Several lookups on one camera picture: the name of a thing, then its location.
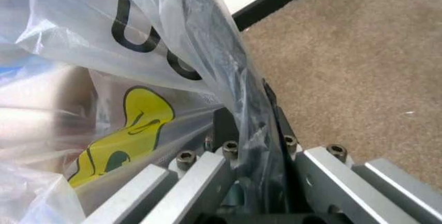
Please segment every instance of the black lettering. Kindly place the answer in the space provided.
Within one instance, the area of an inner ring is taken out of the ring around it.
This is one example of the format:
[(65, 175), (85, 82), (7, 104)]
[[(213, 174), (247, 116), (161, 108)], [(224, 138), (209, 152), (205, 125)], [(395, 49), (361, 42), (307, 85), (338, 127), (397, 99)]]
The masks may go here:
[(151, 52), (160, 41), (156, 30), (152, 27), (148, 39), (143, 44), (134, 44), (124, 36), (124, 29), (129, 20), (130, 0), (118, 0), (116, 18), (112, 25), (112, 36), (120, 45), (136, 52)]
[(181, 60), (175, 54), (173, 54), (171, 51), (167, 51), (167, 62), (169, 63), (170, 67), (172, 67), (172, 69), (176, 71), (180, 76), (195, 81), (202, 79), (197, 71), (192, 69), (189, 65), (188, 69), (183, 68), (180, 65), (179, 61)]

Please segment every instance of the floor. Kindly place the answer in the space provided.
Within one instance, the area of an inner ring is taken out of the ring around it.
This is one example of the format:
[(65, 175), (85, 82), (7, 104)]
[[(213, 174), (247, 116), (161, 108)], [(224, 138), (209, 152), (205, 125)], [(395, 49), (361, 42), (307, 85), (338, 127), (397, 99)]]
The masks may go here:
[(295, 0), (243, 38), (303, 147), (442, 189), (442, 0)]

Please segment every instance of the plastic bag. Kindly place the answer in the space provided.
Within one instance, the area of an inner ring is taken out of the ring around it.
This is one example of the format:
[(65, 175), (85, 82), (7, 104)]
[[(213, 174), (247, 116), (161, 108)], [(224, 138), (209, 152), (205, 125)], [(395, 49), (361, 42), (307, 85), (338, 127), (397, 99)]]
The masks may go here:
[(89, 71), (0, 43), (0, 159), (63, 173), (95, 139)]
[(284, 198), (274, 114), (220, 1), (0, 0), (0, 9), (0, 36), (31, 53), (149, 85), (214, 94), (240, 131), (238, 175), (246, 207), (268, 212), (274, 199)]
[(0, 223), (80, 223), (74, 190), (60, 174), (0, 163)]

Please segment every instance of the metal bar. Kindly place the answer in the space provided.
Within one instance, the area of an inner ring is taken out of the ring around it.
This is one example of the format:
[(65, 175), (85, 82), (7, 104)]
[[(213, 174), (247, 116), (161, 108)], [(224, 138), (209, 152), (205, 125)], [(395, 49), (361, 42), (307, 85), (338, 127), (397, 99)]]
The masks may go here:
[(149, 165), (89, 215), (83, 224), (139, 223), (177, 180), (176, 173)]
[(141, 223), (194, 223), (219, 207), (233, 180), (228, 161), (206, 152)]
[(75, 192), (86, 216), (90, 215), (95, 209), (106, 202), (121, 187), (127, 184), (134, 175), (138, 174), (148, 165), (153, 164), (160, 167), (167, 167), (179, 151), (195, 150), (201, 147), (205, 135), (204, 131), (202, 133), (199, 132), (200, 131), (195, 131), (181, 136), (173, 142), (158, 147), (155, 149), (155, 152), (150, 153), (148, 156), (135, 159), (124, 166), (120, 166), (100, 176), (100, 178), (96, 180), (75, 188)]
[(295, 160), (307, 202), (318, 213), (342, 211), (354, 223), (417, 223), (324, 147)]
[(442, 196), (390, 161), (379, 158), (352, 169), (419, 222), (442, 222)]

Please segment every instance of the clear plastic bag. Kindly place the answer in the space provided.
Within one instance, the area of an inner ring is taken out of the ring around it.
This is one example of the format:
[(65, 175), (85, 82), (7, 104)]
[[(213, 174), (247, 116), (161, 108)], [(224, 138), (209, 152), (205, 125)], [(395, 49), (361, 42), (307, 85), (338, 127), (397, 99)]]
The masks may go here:
[(284, 198), (274, 114), (220, 0), (0, 0), (0, 9), (0, 36), (33, 54), (214, 94), (240, 131), (246, 209), (268, 212), (274, 199)]
[(204, 93), (143, 84), (110, 74), (90, 72), (99, 100), (100, 122), (112, 133), (95, 140), (65, 171), (77, 187), (190, 133), (206, 131), (221, 107)]
[(0, 43), (0, 159), (63, 173), (95, 139), (89, 71)]
[(60, 174), (0, 162), (1, 223), (80, 223), (74, 190)]

